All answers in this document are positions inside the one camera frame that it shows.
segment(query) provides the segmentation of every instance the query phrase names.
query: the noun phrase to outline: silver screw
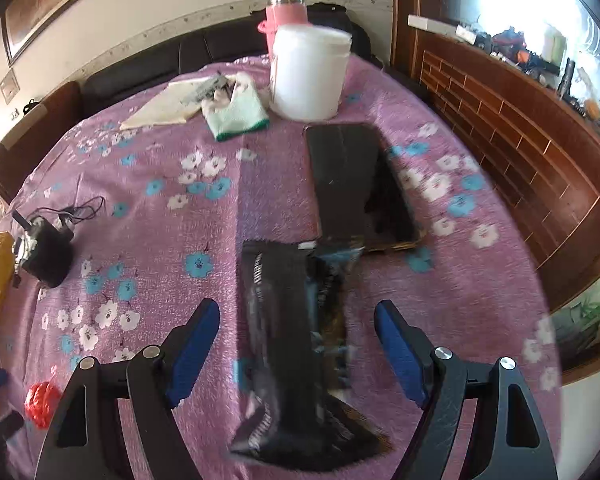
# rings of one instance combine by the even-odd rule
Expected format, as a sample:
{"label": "silver screw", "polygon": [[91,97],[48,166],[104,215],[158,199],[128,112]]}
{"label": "silver screw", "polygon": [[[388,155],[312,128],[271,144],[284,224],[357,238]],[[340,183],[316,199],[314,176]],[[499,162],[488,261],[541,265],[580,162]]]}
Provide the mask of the silver screw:
{"label": "silver screw", "polygon": [[154,357],[158,357],[160,355],[160,347],[156,345],[148,346],[144,350],[142,350],[142,355],[147,359],[153,359]]}
{"label": "silver screw", "polygon": [[505,370],[513,370],[516,367],[516,362],[511,357],[503,357],[500,359],[500,366]]}
{"label": "silver screw", "polygon": [[80,368],[83,370],[88,370],[89,368],[93,368],[94,364],[96,364],[96,359],[93,357],[85,357],[82,361],[80,361]]}
{"label": "silver screw", "polygon": [[451,359],[453,354],[454,353],[451,350],[449,350],[449,348],[445,348],[443,346],[439,346],[438,348],[436,348],[436,357],[438,359],[444,359],[446,361],[447,359]]}

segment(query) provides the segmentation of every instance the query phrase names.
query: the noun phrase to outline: wooden cabinet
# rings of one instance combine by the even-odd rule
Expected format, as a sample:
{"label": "wooden cabinet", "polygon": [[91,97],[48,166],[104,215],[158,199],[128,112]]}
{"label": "wooden cabinet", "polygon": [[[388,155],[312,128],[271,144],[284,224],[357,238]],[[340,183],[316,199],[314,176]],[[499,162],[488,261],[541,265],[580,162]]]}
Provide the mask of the wooden cabinet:
{"label": "wooden cabinet", "polygon": [[555,310],[600,275],[600,137],[519,70],[420,32],[415,78],[491,177]]}

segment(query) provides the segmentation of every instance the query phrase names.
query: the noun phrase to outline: tablecloth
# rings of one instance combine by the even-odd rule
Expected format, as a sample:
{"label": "tablecloth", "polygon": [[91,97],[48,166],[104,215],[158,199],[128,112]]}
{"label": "tablecloth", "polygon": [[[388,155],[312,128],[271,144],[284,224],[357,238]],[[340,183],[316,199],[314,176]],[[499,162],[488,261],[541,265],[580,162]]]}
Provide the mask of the tablecloth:
{"label": "tablecloth", "polygon": [[[266,58],[215,64],[196,75],[217,70],[246,71],[260,88],[269,79]],[[142,91],[73,127],[12,204],[27,215],[40,206],[106,199],[95,219],[75,226],[75,260],[62,285],[40,289],[25,276],[6,298],[0,366],[12,375],[9,402],[22,409],[26,389],[48,380],[54,366],[54,381],[62,388],[84,356],[112,362],[160,343],[202,298],[213,298],[221,310],[218,337],[192,395],[174,410],[200,473],[214,479],[311,478],[245,465],[227,454],[248,404],[234,374],[248,354],[238,278],[242,242],[298,242],[318,235],[305,125],[272,113],[267,130],[222,143],[214,141],[200,115],[187,124],[119,130],[164,88]],[[349,402],[390,436],[395,451],[323,478],[390,478],[420,418],[374,333],[374,307],[384,299],[435,345],[464,359],[513,357],[557,453],[560,371],[554,334],[525,245],[488,177],[435,113],[355,56],[333,122],[378,127],[429,234],[419,250],[364,257],[346,295],[354,348]],[[0,229],[18,234],[9,218]],[[120,405],[136,478],[150,478],[128,401]],[[475,401],[465,403],[446,478],[458,476],[474,409]],[[27,424],[12,445],[19,446],[18,467],[29,476],[43,437]]]}

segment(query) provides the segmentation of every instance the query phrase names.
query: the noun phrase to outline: black plastic package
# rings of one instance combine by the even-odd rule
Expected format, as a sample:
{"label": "black plastic package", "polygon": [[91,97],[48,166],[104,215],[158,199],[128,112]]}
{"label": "black plastic package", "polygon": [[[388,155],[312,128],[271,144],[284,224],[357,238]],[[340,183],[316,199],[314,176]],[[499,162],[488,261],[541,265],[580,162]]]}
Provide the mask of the black plastic package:
{"label": "black plastic package", "polygon": [[390,445],[328,393],[349,381],[339,296],[362,248],[302,247],[251,240],[242,246],[258,406],[230,450],[287,469],[330,471]]}

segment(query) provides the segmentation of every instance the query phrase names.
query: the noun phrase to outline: white bucket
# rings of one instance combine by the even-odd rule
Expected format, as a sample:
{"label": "white bucket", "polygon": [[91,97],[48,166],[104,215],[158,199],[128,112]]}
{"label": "white bucket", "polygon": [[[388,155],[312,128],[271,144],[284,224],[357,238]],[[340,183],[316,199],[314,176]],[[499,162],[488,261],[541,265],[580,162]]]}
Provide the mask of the white bucket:
{"label": "white bucket", "polygon": [[329,27],[281,25],[273,43],[271,107],[293,121],[324,121],[338,112],[351,35]]}

